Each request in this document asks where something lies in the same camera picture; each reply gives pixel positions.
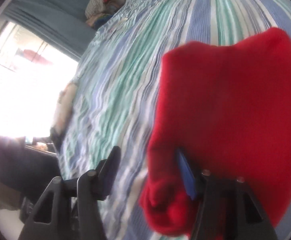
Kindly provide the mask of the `pile of clothes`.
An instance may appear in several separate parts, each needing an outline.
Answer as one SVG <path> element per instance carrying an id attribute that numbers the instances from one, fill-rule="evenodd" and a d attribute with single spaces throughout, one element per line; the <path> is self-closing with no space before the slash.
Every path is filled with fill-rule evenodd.
<path id="1" fill-rule="evenodd" d="M 98 30 L 123 6 L 119 0 L 90 0 L 86 9 L 86 24 Z"/>

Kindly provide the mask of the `patterned cushion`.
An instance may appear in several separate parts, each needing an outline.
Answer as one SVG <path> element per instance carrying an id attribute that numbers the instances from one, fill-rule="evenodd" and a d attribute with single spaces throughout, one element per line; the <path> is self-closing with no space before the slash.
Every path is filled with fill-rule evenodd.
<path id="1" fill-rule="evenodd" d="M 73 102 L 76 93 L 77 85 L 73 82 L 70 82 L 59 96 L 53 124 L 53 128 L 57 135 L 61 135 L 69 123 L 73 111 Z"/>

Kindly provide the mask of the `striped blue green bedspread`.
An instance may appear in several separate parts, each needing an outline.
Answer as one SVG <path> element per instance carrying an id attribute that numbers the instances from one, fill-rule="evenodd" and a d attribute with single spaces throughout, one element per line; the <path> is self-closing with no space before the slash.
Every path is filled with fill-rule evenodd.
<path id="1" fill-rule="evenodd" d="M 291 37 L 291 0 L 126 0 L 82 56 L 73 116 L 59 153 L 64 179 L 95 168 L 115 145 L 122 161 L 100 213 L 108 239 L 161 239 L 138 198 L 154 124 L 161 57 L 189 41 L 231 45 L 270 27 Z"/>

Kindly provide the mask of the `red hanging garment outside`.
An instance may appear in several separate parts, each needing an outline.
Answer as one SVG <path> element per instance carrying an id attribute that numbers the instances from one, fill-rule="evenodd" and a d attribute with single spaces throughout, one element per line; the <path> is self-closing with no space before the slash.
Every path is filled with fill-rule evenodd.
<path id="1" fill-rule="evenodd" d="M 25 50 L 17 50 L 16 55 L 24 57 L 25 59 L 28 59 L 31 62 L 35 63 L 41 63 L 41 64 L 48 64 L 49 61 L 47 61 L 44 57 L 39 55 L 37 52 L 29 49 Z"/>

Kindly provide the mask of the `blue curtain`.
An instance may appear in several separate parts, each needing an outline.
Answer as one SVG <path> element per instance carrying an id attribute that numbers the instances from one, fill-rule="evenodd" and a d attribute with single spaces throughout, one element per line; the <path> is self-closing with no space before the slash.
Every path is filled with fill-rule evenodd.
<path id="1" fill-rule="evenodd" d="M 79 60 L 96 32 L 86 23 L 90 0 L 12 0 L 3 15 Z"/>

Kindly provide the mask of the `red sweater with white rabbit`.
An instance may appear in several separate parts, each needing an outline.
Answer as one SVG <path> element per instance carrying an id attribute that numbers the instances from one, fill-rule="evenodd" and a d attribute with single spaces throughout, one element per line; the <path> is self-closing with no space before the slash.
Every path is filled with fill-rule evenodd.
<path id="1" fill-rule="evenodd" d="M 175 151 L 222 178 L 243 177 L 277 225 L 291 202 L 291 38 L 279 28 L 232 46 L 189 42 L 164 54 L 148 177 L 140 205 L 150 228 L 190 234 L 198 202 Z"/>

